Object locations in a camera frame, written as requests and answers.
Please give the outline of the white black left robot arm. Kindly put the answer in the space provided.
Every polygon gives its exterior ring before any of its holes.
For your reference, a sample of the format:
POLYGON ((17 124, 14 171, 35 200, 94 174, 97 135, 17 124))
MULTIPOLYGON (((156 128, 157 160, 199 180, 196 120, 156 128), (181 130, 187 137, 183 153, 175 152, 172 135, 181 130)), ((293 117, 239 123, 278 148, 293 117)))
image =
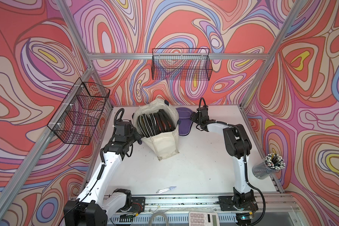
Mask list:
POLYGON ((104 195, 109 182, 124 157, 130 157, 135 142, 141 143, 141 135, 130 120, 116 120, 114 134, 100 153, 101 164, 76 200, 64 206, 67 226, 106 226, 108 219, 118 210, 132 207, 131 191, 118 188, 109 198, 104 195))

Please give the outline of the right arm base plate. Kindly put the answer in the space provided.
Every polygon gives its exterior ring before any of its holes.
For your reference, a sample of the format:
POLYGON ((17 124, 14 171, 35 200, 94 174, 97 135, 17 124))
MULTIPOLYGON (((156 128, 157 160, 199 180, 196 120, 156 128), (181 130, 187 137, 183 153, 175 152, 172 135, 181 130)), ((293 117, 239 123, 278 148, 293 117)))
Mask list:
POLYGON ((219 196, 218 204, 222 211, 249 211, 256 212, 259 210, 258 204, 254 196, 240 197, 235 196, 219 196))

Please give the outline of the purple ping pong paddle case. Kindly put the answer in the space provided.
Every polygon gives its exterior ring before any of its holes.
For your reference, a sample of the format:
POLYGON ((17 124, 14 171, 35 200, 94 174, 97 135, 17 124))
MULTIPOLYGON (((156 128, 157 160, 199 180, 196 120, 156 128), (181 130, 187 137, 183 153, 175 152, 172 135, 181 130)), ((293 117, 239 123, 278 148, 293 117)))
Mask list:
POLYGON ((176 110, 179 114, 179 135, 183 137, 187 136, 193 125, 193 122, 191 121, 193 110, 186 107, 178 107, 176 110))

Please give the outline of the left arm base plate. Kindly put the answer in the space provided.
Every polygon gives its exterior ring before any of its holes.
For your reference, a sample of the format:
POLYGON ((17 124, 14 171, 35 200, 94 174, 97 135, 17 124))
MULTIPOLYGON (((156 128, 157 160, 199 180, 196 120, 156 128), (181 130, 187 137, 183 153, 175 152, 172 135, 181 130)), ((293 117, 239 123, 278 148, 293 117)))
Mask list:
POLYGON ((146 204, 146 198, 144 196, 140 197, 133 197, 131 199, 131 206, 130 207, 123 207, 122 209, 119 209, 117 213, 142 213, 145 211, 145 204, 146 204))

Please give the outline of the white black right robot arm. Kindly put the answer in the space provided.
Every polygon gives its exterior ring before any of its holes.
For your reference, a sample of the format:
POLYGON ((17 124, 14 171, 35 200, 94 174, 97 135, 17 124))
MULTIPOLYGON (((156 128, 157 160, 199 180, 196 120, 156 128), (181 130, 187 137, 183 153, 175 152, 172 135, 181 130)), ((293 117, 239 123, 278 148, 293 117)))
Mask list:
POLYGON ((208 106, 199 107, 191 114, 191 121, 196 123, 200 131, 212 132, 222 135, 225 149, 232 157, 235 186, 233 188, 232 206, 238 211, 257 211, 258 205, 255 200, 254 191, 258 191, 263 203, 263 212, 266 211, 266 201, 260 189, 249 182, 248 161, 252 144, 241 124, 232 125, 223 121, 210 119, 208 106))

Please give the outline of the cream canvas tote bag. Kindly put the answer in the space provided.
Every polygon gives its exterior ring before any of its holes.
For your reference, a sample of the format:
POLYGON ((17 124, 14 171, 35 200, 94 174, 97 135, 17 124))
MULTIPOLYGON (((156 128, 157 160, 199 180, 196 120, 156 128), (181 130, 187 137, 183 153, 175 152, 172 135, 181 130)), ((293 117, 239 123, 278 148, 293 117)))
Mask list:
POLYGON ((134 127, 142 136, 142 141, 150 147, 159 161, 168 159, 179 153, 179 114, 176 108, 168 101, 158 98, 147 105, 140 106, 135 111, 132 118, 134 120, 134 127), (158 128, 155 125, 153 113, 157 113, 160 109, 163 109, 173 120, 176 125, 176 129, 174 131, 163 133, 158 131, 158 128), (146 138, 140 131, 137 125, 137 117, 142 114, 146 114, 151 119, 155 130, 155 136, 146 138))

